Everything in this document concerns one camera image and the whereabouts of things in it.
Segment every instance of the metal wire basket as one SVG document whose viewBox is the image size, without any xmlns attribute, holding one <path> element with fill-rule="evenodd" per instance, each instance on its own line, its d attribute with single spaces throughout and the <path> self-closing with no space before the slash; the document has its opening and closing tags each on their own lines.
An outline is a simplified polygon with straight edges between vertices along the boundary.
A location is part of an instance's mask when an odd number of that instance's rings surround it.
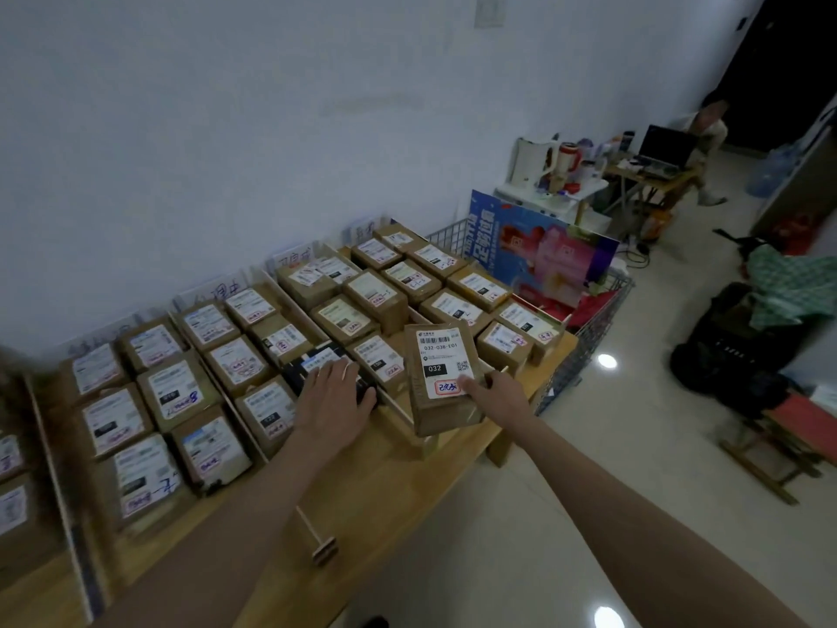
<svg viewBox="0 0 837 628">
<path fill-rule="evenodd" d="M 461 256 L 466 243 L 467 222 L 467 220 L 454 222 L 444 229 L 431 233 L 428 240 L 442 249 Z M 601 340 L 608 334 L 616 311 L 619 310 L 631 288 L 633 288 L 633 279 L 629 275 L 611 269 L 608 271 L 603 288 L 603 292 L 611 290 L 617 292 L 575 333 L 578 337 L 578 346 L 570 353 L 569 357 L 564 359 L 555 374 L 552 375 L 549 388 L 543 393 L 543 399 L 535 408 L 535 413 L 539 414 L 545 410 L 561 391 L 578 380 L 582 370 L 592 359 L 592 354 L 599 347 Z"/>
</svg>

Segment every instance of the green cloth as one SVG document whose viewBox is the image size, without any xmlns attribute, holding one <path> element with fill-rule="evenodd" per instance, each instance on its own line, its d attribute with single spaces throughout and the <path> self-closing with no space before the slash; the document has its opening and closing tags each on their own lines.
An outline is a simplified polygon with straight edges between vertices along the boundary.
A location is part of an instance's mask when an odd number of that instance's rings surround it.
<svg viewBox="0 0 837 628">
<path fill-rule="evenodd" d="M 837 258 L 782 255 L 763 244 L 750 253 L 747 271 L 756 301 L 750 326 L 756 330 L 832 316 L 837 309 Z"/>
</svg>

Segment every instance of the tiled floor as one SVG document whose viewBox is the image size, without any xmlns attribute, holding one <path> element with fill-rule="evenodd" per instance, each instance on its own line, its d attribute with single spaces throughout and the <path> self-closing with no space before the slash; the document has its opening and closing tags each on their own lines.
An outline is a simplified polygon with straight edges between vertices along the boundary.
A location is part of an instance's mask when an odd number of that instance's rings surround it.
<svg viewBox="0 0 837 628">
<path fill-rule="evenodd" d="M 550 426 L 633 489 L 721 549 L 812 627 L 837 617 L 837 472 L 800 478 L 791 507 L 715 445 L 733 423 L 726 408 L 681 389 L 665 367 L 709 297 L 736 274 L 737 255 L 710 233 L 744 234 L 757 203 L 742 186 L 753 160 L 724 155 L 711 182 L 731 201 L 678 219 L 634 271 L 605 337 L 619 368 L 591 365 L 544 414 Z M 347 611 L 346 626 L 384 614 L 408 626 L 593 626 L 622 604 L 546 482 L 520 450 L 497 470 L 476 464 Z"/>
</svg>

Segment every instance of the laptop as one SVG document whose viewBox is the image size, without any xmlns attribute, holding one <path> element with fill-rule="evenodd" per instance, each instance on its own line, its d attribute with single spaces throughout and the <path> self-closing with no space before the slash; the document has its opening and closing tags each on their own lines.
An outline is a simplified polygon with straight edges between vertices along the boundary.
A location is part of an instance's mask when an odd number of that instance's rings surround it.
<svg viewBox="0 0 837 628">
<path fill-rule="evenodd" d="M 697 145 L 697 136 L 680 130 L 649 125 L 637 155 L 643 174 L 670 181 L 685 169 Z"/>
</svg>

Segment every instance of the person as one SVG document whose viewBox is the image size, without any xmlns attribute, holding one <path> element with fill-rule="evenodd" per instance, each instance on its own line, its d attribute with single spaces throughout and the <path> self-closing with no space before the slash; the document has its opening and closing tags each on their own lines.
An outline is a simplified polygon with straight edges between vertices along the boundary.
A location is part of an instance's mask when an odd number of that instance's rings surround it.
<svg viewBox="0 0 837 628">
<path fill-rule="evenodd" d="M 697 136 L 695 150 L 686 162 L 686 167 L 696 169 L 698 174 L 665 195 L 664 209 L 672 209 L 692 187 L 697 189 L 697 204 L 701 207 L 716 207 L 727 201 L 726 198 L 719 198 L 706 187 L 706 166 L 727 138 L 729 130 L 723 121 L 723 116 L 727 114 L 729 107 L 727 95 L 715 89 L 706 95 L 699 111 L 685 115 L 671 124 L 674 130 L 682 130 Z"/>
<path fill-rule="evenodd" d="M 346 360 L 312 372 L 299 396 L 294 432 L 276 457 L 93 626 L 233 625 L 306 488 L 367 424 L 375 390 L 357 404 L 357 372 Z M 536 418 L 517 381 L 503 372 L 489 380 L 488 388 L 468 378 L 459 383 L 529 454 L 643 628 L 804 626 L 732 560 Z"/>
</svg>

